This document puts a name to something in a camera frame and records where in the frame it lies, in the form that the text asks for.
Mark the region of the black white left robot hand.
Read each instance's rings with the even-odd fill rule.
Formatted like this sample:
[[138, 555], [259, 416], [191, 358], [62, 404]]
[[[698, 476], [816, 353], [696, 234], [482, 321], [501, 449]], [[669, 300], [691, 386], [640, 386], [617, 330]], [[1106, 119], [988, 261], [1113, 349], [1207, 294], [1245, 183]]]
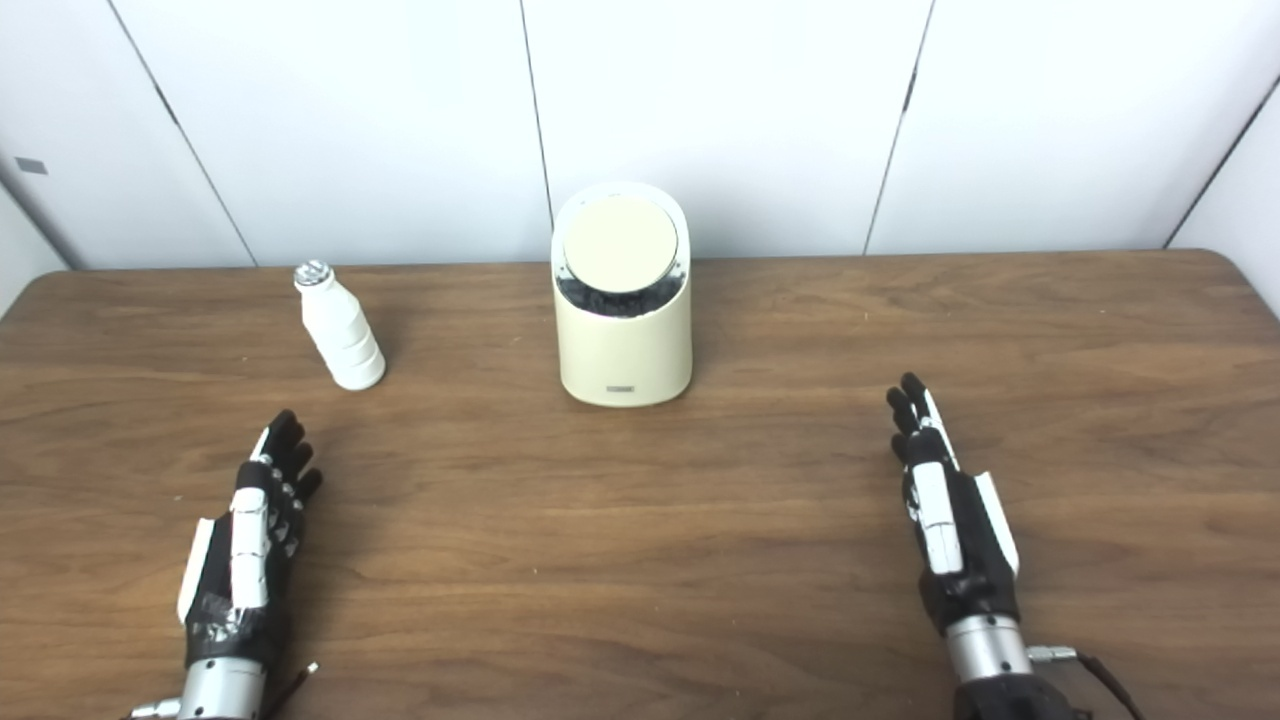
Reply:
[[294, 411], [279, 411], [239, 465], [228, 510], [197, 525], [178, 602], [184, 666], [242, 659], [271, 669], [283, 657], [305, 509], [324, 480], [305, 437]]

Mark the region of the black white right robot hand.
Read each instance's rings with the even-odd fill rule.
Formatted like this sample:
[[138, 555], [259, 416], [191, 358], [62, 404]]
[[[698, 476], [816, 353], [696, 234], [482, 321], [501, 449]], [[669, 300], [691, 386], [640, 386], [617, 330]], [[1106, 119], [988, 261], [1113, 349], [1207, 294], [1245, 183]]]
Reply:
[[902, 501], [924, 568], [918, 589], [938, 633], [977, 616], [1020, 620], [1020, 557], [991, 474], [961, 468], [931, 389], [914, 373], [890, 388]]

